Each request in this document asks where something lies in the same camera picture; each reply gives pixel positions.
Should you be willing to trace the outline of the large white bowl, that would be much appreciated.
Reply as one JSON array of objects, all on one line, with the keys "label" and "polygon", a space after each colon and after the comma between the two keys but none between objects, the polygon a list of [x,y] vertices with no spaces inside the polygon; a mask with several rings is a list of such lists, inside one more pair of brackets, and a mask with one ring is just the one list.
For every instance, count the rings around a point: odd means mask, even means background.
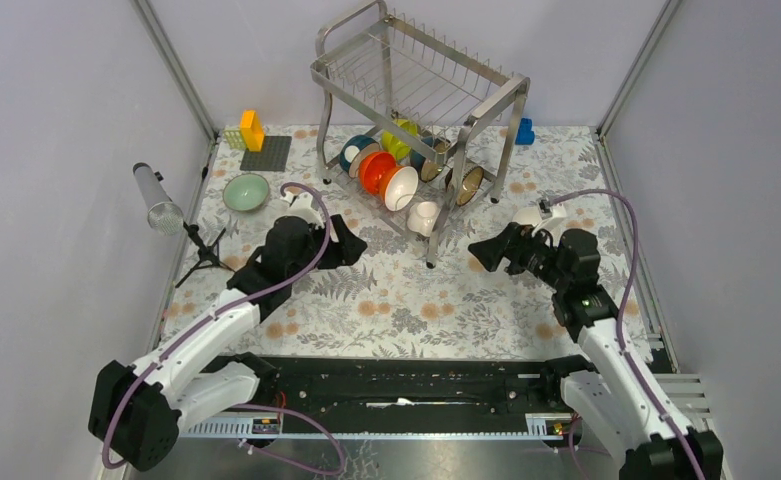
[{"label": "large white bowl", "polygon": [[538,206],[528,206],[519,209],[513,215],[512,221],[520,226],[538,230],[543,223],[543,216]]}]

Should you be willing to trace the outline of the brown rimmed tan bowl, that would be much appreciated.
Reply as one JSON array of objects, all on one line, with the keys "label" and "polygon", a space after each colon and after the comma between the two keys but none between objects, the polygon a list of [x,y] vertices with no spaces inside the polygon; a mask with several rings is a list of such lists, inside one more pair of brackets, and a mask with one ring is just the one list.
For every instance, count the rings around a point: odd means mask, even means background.
[{"label": "brown rimmed tan bowl", "polygon": [[468,204],[479,191],[485,178],[482,166],[469,162],[460,175],[461,185],[458,193],[452,194],[453,204],[461,207]]}]

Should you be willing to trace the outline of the blue tan-inside bowl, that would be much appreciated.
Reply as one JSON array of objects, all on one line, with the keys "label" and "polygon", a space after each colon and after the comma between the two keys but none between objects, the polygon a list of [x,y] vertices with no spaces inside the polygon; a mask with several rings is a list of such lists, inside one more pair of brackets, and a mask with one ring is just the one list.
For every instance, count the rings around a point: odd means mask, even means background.
[{"label": "blue tan-inside bowl", "polygon": [[[432,147],[437,154],[445,153],[450,144],[441,137],[428,136],[422,139],[423,143]],[[419,178],[424,183],[434,180],[441,172],[443,167],[434,160],[429,160],[419,152],[411,150],[409,154],[410,165],[415,168]]]}]

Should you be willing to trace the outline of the mint green floral bowl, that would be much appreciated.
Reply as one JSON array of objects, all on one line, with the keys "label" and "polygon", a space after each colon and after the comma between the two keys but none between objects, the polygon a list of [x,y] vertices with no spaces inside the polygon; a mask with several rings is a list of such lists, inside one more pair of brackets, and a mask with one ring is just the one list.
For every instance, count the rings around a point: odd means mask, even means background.
[{"label": "mint green floral bowl", "polygon": [[264,205],[270,194],[268,181],[256,173],[245,173],[231,179],[223,189],[225,206],[237,212],[249,212]]}]

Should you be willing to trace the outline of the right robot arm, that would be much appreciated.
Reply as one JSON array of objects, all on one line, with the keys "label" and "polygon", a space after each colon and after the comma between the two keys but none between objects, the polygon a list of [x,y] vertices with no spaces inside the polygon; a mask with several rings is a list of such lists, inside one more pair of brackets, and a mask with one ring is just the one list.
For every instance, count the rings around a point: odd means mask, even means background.
[{"label": "right robot arm", "polygon": [[469,245],[489,272],[528,272],[554,291],[558,323],[580,347],[551,361],[555,375],[539,386],[549,410],[572,408],[603,443],[622,479],[719,479],[724,450],[717,435],[699,431],[640,361],[599,282],[594,234],[568,229],[558,242],[532,226],[509,223],[497,236]]}]

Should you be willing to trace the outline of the floral table mat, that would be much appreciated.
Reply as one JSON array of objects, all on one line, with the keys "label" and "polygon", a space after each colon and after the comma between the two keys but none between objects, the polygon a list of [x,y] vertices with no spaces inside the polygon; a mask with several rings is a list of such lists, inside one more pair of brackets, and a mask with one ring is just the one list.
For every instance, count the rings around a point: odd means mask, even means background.
[{"label": "floral table mat", "polygon": [[518,209],[573,193],[565,226],[597,236],[602,284],[625,303],[631,341],[642,357],[650,357],[638,298],[624,293],[629,253],[611,202],[600,194],[605,182],[588,127],[539,127],[532,145],[515,148],[500,201],[471,204],[443,238],[434,268],[425,264],[422,243],[391,229],[377,209],[352,193],[321,182],[315,126],[275,125],[268,133],[292,137],[286,170],[267,177],[271,188],[299,182],[320,190],[329,210],[368,249],[351,267],[315,271],[297,281],[291,298],[232,342],[229,352],[533,361],[575,354],[544,284],[529,274],[490,273],[467,249],[498,234]]}]

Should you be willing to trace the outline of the small white cup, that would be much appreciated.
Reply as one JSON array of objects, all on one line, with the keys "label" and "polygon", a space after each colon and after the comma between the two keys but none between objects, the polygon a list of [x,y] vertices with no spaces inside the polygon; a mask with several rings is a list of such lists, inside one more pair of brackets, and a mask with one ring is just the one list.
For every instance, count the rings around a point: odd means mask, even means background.
[{"label": "small white cup", "polygon": [[410,232],[428,238],[431,236],[440,207],[436,202],[422,201],[413,205],[408,213],[406,226]]}]

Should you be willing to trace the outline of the orange bowl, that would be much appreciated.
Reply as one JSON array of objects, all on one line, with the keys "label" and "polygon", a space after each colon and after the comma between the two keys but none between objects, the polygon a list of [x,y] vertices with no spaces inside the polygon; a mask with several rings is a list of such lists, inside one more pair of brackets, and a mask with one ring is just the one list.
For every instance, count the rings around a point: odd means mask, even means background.
[{"label": "orange bowl", "polygon": [[392,154],[386,151],[371,153],[365,157],[359,166],[359,182],[366,192],[377,195],[381,178],[396,166],[396,159]]}]

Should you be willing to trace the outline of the dark blue bowl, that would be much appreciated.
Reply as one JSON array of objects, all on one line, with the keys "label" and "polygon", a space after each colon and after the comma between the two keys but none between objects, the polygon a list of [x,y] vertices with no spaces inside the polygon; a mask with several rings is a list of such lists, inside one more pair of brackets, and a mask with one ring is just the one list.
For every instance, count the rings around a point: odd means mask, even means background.
[{"label": "dark blue bowl", "polygon": [[338,155],[339,164],[350,178],[357,177],[362,161],[379,150],[380,144],[372,137],[355,135],[346,142]]}]

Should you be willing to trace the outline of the yellow-green bowl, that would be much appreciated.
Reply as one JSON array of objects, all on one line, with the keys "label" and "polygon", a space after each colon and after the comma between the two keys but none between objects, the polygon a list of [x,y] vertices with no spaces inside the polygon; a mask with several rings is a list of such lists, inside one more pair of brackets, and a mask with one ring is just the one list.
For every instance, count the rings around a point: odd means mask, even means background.
[{"label": "yellow-green bowl", "polygon": [[[414,137],[419,135],[419,127],[415,122],[404,118],[397,118],[394,120],[394,123]],[[382,133],[381,145],[386,152],[394,156],[397,162],[401,162],[411,152],[410,146],[387,130],[384,130]]]}]

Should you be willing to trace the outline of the blue toy block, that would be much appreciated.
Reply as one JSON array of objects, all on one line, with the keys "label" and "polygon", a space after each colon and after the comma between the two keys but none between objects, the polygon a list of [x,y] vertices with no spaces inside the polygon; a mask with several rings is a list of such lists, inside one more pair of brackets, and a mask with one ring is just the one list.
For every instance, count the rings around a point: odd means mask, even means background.
[{"label": "blue toy block", "polygon": [[532,145],[536,140],[536,134],[533,129],[533,120],[531,118],[523,117],[520,119],[516,136],[515,144],[521,146]]}]

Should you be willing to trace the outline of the grey building baseplate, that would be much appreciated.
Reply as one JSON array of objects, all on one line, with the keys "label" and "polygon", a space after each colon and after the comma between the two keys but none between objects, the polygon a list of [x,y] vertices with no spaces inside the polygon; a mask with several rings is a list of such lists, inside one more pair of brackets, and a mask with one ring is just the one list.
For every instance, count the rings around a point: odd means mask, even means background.
[{"label": "grey building baseplate", "polygon": [[292,137],[289,135],[266,136],[258,152],[247,150],[240,164],[241,171],[284,172],[286,170]]}]

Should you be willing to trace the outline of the black microphone tripod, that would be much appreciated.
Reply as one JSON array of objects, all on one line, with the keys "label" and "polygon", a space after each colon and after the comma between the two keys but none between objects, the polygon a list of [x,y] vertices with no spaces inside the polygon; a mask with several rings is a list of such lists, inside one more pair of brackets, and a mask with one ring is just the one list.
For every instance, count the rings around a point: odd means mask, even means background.
[{"label": "black microphone tripod", "polygon": [[223,227],[216,238],[210,243],[206,244],[199,234],[200,227],[197,224],[183,223],[183,228],[187,234],[188,239],[193,245],[197,247],[197,261],[196,263],[176,282],[175,288],[180,288],[189,277],[199,270],[219,268],[225,269],[230,272],[234,272],[234,269],[227,265],[219,256],[219,244],[225,235],[227,229]]}]

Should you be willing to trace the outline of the orange toy block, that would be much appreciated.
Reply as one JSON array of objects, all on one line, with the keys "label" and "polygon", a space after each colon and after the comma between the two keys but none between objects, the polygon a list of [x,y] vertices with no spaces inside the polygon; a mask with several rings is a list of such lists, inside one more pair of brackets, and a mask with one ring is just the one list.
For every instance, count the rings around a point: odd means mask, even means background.
[{"label": "orange toy block", "polygon": [[248,151],[260,152],[263,149],[265,131],[255,110],[242,113],[238,128]]}]

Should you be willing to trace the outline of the light green toy block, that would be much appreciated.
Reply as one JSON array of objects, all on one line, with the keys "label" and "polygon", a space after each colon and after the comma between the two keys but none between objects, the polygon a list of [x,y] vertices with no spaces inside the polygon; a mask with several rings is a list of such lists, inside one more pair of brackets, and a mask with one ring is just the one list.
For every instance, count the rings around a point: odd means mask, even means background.
[{"label": "light green toy block", "polygon": [[239,129],[226,128],[222,132],[223,139],[232,150],[246,150],[247,146]]}]

